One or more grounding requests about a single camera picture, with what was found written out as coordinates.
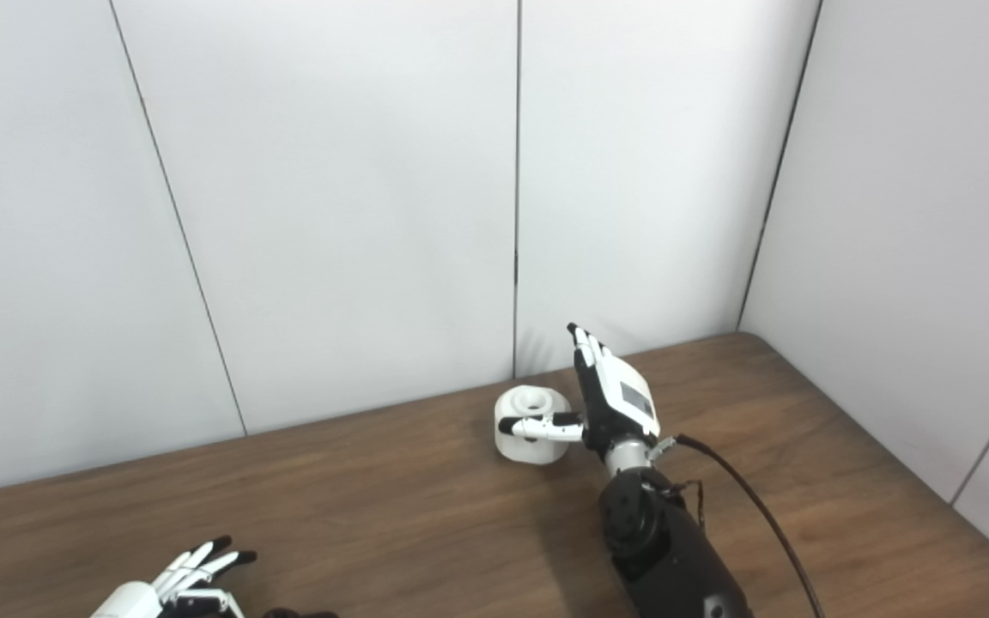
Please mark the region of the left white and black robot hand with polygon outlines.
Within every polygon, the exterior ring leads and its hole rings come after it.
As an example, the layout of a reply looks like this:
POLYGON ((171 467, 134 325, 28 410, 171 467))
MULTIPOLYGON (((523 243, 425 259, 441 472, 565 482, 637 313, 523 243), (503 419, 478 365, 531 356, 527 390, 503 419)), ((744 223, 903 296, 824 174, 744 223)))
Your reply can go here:
POLYGON ((230 551, 231 536, 215 537, 181 552, 153 580, 130 580, 113 591, 94 617, 243 617, 230 591, 215 581, 258 559, 255 551, 230 551))

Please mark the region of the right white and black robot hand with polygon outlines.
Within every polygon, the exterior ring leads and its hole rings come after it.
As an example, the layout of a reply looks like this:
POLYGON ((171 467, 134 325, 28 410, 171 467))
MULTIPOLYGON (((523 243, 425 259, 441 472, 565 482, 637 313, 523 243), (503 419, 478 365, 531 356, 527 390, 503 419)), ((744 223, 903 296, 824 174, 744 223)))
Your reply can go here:
POLYGON ((628 441, 640 443, 644 452, 654 449, 662 427, 646 379, 579 324, 570 322, 567 331, 584 410, 569 409, 560 392, 549 388, 515 387, 495 406, 499 451, 511 460, 547 464, 549 457, 534 454, 542 443, 557 446, 555 460, 570 443, 601 458, 628 441))

